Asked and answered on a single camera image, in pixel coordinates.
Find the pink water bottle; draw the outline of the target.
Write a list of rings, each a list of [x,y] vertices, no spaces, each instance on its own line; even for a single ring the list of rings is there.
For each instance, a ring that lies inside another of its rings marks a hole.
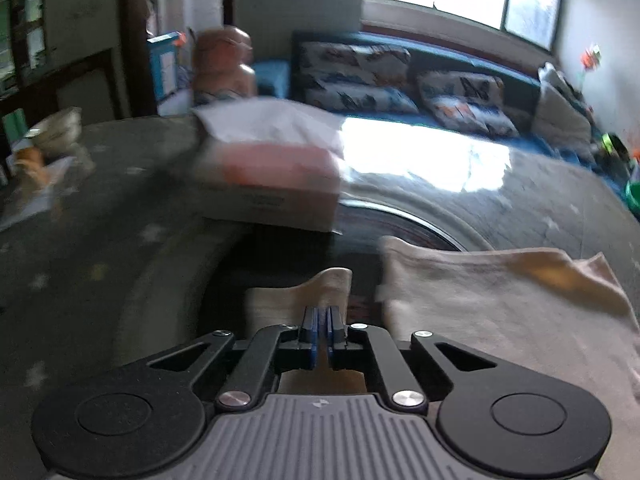
[[[203,30],[193,48],[193,104],[257,96],[250,35],[234,26]]]

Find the green black toy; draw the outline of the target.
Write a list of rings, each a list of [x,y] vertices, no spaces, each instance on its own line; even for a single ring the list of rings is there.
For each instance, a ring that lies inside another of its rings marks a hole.
[[[603,133],[600,139],[600,153],[603,157],[618,158],[622,162],[630,162],[631,157],[626,145],[615,133]]]

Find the green plastic bowl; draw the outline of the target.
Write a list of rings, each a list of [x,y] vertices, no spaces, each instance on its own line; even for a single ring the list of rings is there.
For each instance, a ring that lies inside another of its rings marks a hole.
[[[640,181],[628,181],[625,188],[625,202],[629,210],[640,217]]]

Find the cream sweatshirt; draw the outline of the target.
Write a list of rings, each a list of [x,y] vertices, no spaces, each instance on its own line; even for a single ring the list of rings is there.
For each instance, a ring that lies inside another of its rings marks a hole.
[[[344,306],[357,288],[376,292],[395,337],[432,330],[593,393],[613,422],[600,473],[638,477],[639,323],[604,255],[442,252],[393,236],[356,255],[316,236],[265,236],[245,255],[250,332],[293,322],[310,304]]]

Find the butterfly pillow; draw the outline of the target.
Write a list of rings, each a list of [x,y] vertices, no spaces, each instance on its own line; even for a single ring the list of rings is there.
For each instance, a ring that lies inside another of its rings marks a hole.
[[[503,110],[501,78],[430,70],[416,77],[425,107],[447,129],[488,138],[516,138],[518,128]]]
[[[408,96],[411,54],[374,44],[309,41],[299,49],[299,89],[304,102],[330,112],[415,115]]]

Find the blue white storage box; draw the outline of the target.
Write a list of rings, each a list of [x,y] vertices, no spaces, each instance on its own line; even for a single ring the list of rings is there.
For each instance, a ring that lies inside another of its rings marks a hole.
[[[178,54],[185,39],[182,32],[174,30],[146,40],[157,103],[165,101],[179,90]]]

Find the blue sofa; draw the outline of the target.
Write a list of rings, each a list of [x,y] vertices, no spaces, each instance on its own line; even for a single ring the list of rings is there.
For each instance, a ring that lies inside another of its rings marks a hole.
[[[592,170],[620,197],[626,177],[594,156],[603,133],[566,84],[474,56],[362,32],[294,32],[286,60],[253,65],[262,96],[362,118],[448,129]]]

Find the dark wooden cabinet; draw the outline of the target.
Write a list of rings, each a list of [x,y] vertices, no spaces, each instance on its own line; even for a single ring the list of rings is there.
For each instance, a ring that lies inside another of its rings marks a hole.
[[[1,97],[52,72],[46,0],[1,0]]]

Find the black induction cooktop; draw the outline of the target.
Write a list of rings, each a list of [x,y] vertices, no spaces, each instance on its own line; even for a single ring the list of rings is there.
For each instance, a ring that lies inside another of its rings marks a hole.
[[[328,260],[352,270],[357,283],[376,284],[383,273],[378,244],[384,236],[445,252],[466,252],[472,247],[435,221],[366,200],[343,200],[338,204]]]

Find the left butterfly pillow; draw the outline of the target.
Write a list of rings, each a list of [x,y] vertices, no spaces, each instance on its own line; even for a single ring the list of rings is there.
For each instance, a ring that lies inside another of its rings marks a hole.
[[[299,89],[304,102],[330,112],[415,115],[408,96],[411,54],[374,44],[309,41],[299,49]]]

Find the colourful pinwheel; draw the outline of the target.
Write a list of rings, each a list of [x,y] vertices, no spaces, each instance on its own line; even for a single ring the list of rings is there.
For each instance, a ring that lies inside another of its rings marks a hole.
[[[590,44],[590,46],[582,52],[580,55],[580,64],[582,64],[582,78],[580,83],[583,84],[586,80],[586,76],[597,70],[601,64],[602,51],[597,44]]]

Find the right butterfly pillow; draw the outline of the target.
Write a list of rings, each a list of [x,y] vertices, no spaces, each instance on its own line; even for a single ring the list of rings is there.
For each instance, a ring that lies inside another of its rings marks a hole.
[[[516,138],[518,128],[503,110],[501,78],[430,70],[416,77],[425,107],[447,129],[488,138]]]

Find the grey cushion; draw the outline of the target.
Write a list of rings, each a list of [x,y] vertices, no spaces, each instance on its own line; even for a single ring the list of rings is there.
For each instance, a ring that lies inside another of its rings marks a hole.
[[[585,162],[593,162],[590,122],[548,82],[540,86],[532,133],[555,150],[570,151]]]

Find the tissue box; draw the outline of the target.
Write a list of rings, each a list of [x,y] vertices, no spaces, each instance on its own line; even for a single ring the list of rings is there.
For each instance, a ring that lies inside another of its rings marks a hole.
[[[317,232],[333,228],[344,118],[277,98],[195,107],[201,145],[189,169],[203,216]]]

